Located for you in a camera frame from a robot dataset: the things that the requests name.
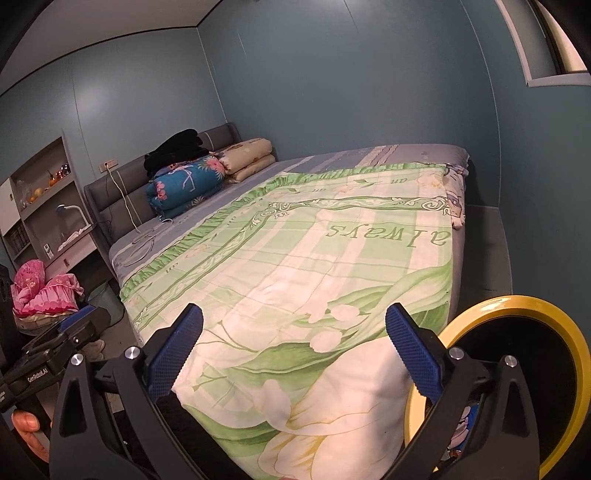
pink blanket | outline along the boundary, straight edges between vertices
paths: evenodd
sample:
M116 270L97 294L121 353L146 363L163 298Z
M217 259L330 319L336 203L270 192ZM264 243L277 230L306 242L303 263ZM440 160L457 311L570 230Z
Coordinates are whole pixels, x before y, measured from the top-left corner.
M14 314L25 318L36 313L55 315L78 310L75 294L84 289L72 273L58 275L45 284L45 267L41 260L29 260L18 269L10 285Z

white desk lamp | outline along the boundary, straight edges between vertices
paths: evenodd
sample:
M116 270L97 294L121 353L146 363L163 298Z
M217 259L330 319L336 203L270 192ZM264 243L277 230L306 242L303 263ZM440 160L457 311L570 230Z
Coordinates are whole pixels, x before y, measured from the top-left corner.
M78 205L58 205L56 208L56 212L58 213L58 215L63 215L66 210L78 210L78 212L80 213L80 216L82 217L82 219L84 220L85 223L85 227L78 230L77 232L74 232L73 234L71 234L69 236L69 238L66 239L66 241L64 241L59 248L57 249L57 251L61 251L68 243L70 243L72 240L74 240L77 236L81 235L82 232L84 232L86 229L90 228L90 224L88 223L88 220L86 220L86 216L84 215L84 212L82 211L82 209L80 207L78 207Z

blue gripper pad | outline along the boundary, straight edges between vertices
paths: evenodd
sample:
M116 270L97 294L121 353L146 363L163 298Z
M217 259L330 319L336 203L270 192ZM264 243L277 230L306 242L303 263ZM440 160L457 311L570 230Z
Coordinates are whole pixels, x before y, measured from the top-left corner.
M189 304L175 320L172 332L147 366L146 390L152 402L170 393L191 350L203 332L203 312Z
M399 303L386 311L386 332L418 392L435 403L443 393L441 366L419 337L414 320Z
M82 320L90 312L94 311L95 308L96 307L93 307L92 305L87 305L86 307L78 310L76 313L72 313L72 315L70 315L68 318L61 321L57 331L60 333L63 332L67 328L74 325L78 320Z

white shelf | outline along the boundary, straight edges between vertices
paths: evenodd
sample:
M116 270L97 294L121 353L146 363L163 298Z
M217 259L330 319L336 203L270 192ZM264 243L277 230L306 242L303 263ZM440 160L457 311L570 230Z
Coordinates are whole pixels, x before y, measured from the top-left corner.
M46 201L48 201L51 197L62 191L71 183L74 183L74 175L72 173L66 176L66 178L59 180L53 187L50 187L49 190L47 190L37 200L28 205L21 212L21 219L23 219L24 221L27 218L29 218L33 213L39 210L39 208L41 208Z

metal screw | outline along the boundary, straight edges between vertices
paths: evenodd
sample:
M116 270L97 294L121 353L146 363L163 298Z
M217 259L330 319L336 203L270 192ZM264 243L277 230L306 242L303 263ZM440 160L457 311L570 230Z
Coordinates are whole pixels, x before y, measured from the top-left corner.
M140 350L138 347L136 346L130 346L126 351L125 351L125 358L128 358L130 360L133 360L134 358L138 358L139 354L142 350Z
M78 366L82 363L82 360L84 360L84 355L82 355L81 353L77 353L71 358L70 363L72 365Z
M461 360L464 358L464 350L457 346L453 346L449 349L449 356L452 357L454 360Z
M516 367L517 366L517 359L513 355L507 355L505 357L505 365L508 367Z

